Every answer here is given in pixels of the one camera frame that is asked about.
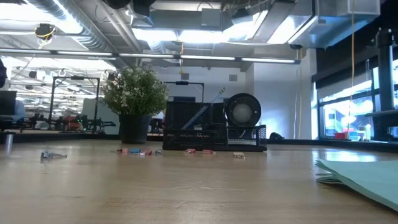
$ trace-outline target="ceiling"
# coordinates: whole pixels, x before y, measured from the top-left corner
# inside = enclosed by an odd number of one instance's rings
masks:
[[[101,0],[57,0],[70,14],[64,14],[64,18],[68,22],[61,22],[57,17],[57,13],[51,13],[45,6],[54,4],[53,0],[28,0],[29,4],[4,4],[0,3],[0,48],[15,48],[15,49],[37,49],[42,44],[42,40],[38,40],[34,34],[34,29],[40,23],[55,24],[58,29],[55,31],[52,39],[47,44],[41,46],[42,49],[48,50],[75,50],[75,51],[95,51],[95,52],[154,52],[153,47],[149,42],[144,40],[137,40],[136,33],[131,29],[131,16],[134,14],[131,8],[124,8],[118,11],[101,3]],[[151,6],[151,14],[159,14],[158,12],[172,12],[171,15],[183,15],[187,11],[192,15],[201,16],[203,25],[203,13],[208,9],[216,9],[221,13],[220,30],[230,28],[232,17],[237,8],[246,7],[248,12],[252,15],[267,11],[267,16],[263,18],[264,22],[259,23],[259,29],[252,39],[235,40],[229,39],[228,42],[214,42],[214,43],[191,43],[185,42],[182,45],[172,41],[161,41],[164,46],[164,52],[171,52],[170,54],[185,55],[213,55],[213,56],[235,56],[235,57],[269,57],[282,59],[298,59],[297,50],[293,50],[286,43],[290,36],[299,33],[303,27],[308,24],[311,18],[317,13],[329,13],[328,20],[333,20],[333,13],[330,14],[330,1],[313,1],[313,0],[297,0],[295,4],[286,5],[279,0],[215,0],[210,2],[200,2],[194,0],[158,0]],[[315,10],[316,6],[313,2],[320,2],[320,10]],[[161,17],[161,21],[167,23],[168,20],[174,22],[173,26],[177,27],[184,25],[187,21],[181,19],[179,22],[178,16]],[[138,23],[146,21],[145,18],[134,14],[135,22]],[[256,25],[256,20],[253,20],[251,26]],[[156,26],[161,28],[163,24],[157,23]],[[329,26],[331,32],[339,33],[342,26]],[[235,32],[245,32],[247,27],[241,26]],[[314,34],[319,29],[318,23],[307,27],[305,32],[292,44],[307,43],[309,47],[316,47],[317,42],[312,42],[314,37],[319,37],[323,42],[325,38]],[[176,34],[181,34],[178,29],[173,29]],[[88,42],[89,35],[95,35],[92,42]],[[66,72],[66,77],[70,75],[80,75],[85,77],[102,78],[101,84],[106,79],[107,71],[116,70],[121,65],[134,65],[139,63],[133,58],[124,58],[116,61],[112,60],[88,60],[88,57],[63,57],[60,58],[54,55],[52,58],[39,58],[32,55],[13,55],[3,54],[4,60],[9,68],[9,78],[12,78],[12,89],[18,90],[21,98],[25,100],[26,105],[43,105],[41,107],[32,107],[35,110],[46,110],[49,105],[49,93],[51,91],[52,76],[57,76],[59,73],[63,75]],[[143,63],[150,63],[153,66],[161,67],[179,67],[179,60],[143,60]],[[232,67],[240,68],[245,72],[250,66],[248,62],[223,62],[212,60],[184,60],[184,67]],[[45,72],[45,76],[40,79],[29,78],[29,72],[40,70],[40,74]],[[67,85],[59,85],[55,92],[58,94],[71,95],[68,96],[57,95],[56,100],[61,101],[55,107],[56,110],[71,110],[81,111],[82,101],[84,97],[93,95],[95,87],[90,80],[76,81],[65,80],[70,86],[79,85],[80,89],[77,91],[71,90]],[[33,88],[29,90],[26,85],[31,85]]]

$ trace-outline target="black plant pot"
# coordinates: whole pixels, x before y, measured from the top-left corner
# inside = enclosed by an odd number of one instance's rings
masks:
[[[144,144],[147,142],[151,116],[119,115],[120,137],[124,144]]]

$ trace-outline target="computer monitor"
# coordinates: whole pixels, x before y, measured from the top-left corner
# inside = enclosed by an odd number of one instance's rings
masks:
[[[15,114],[17,91],[0,91],[0,115]]]

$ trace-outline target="potted plant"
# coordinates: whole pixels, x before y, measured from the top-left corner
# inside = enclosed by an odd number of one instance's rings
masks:
[[[119,115],[122,143],[146,142],[152,115],[166,107],[167,86],[150,68],[129,67],[103,87],[104,101]]]

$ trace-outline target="red object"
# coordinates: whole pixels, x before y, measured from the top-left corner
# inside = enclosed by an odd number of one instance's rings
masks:
[[[345,139],[346,134],[345,133],[335,133],[335,139]]]
[[[191,154],[191,153],[195,153],[196,151],[197,151],[196,149],[187,149],[187,150],[185,150],[185,153]]]
[[[213,152],[213,150],[210,150],[210,149],[204,149],[204,150],[202,151],[202,153],[203,153],[203,154],[212,154],[212,153],[214,153],[214,152]]]
[[[152,155],[152,150],[144,150],[145,155],[150,156]]]

